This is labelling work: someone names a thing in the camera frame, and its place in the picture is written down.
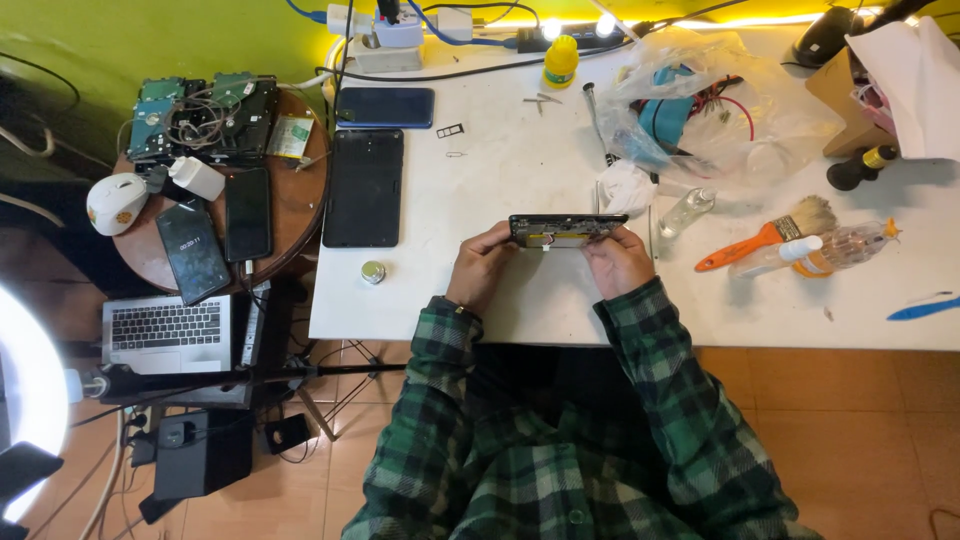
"light bulb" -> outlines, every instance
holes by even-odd
[[[614,26],[616,26],[616,21],[613,19],[613,15],[609,13],[600,15],[600,20],[597,21],[597,37],[609,36],[613,33]]]
[[[543,38],[553,41],[560,36],[560,19],[548,18],[543,21]]]

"phone being repaired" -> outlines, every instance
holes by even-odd
[[[510,234],[521,248],[578,248],[627,223],[627,214],[519,214],[510,216]]]

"green wall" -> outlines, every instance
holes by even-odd
[[[606,0],[625,19],[676,16],[716,2]],[[327,3],[299,0],[308,11],[324,10]],[[586,0],[526,3],[543,18],[597,16]],[[782,0],[752,0],[712,16],[732,20],[827,8],[823,0],[784,4]],[[372,12],[373,6],[373,0],[355,4],[364,12]],[[960,0],[941,0],[925,11],[957,10]],[[493,8],[475,16],[492,18],[499,12]],[[526,16],[520,10],[512,14],[515,20]],[[960,16],[941,20],[948,32],[960,31]],[[116,130],[130,117],[143,79],[177,75],[211,80],[216,71],[247,70],[277,75],[282,82],[299,82],[313,76],[313,67],[323,62],[332,39],[324,25],[296,14],[283,0],[6,0],[0,15],[0,51],[45,65],[80,89],[83,103],[51,123],[65,139],[105,160],[115,158]],[[52,107],[68,103],[69,91],[56,79],[2,58],[0,69],[42,88]]]

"green plaid shirt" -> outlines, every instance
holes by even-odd
[[[756,434],[701,369],[660,279],[594,310],[649,428],[572,405],[555,428],[519,407],[470,421],[482,328],[424,309],[367,502],[343,538],[820,539],[796,522]]]

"person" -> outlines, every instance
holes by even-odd
[[[464,241],[446,294],[420,312],[343,538],[821,538],[797,523],[626,228],[581,248],[609,348],[552,358],[550,383],[550,362],[535,359],[531,376],[516,356],[542,348],[485,351],[480,316],[516,251],[509,239],[500,222]],[[572,383],[555,383],[567,371]]]

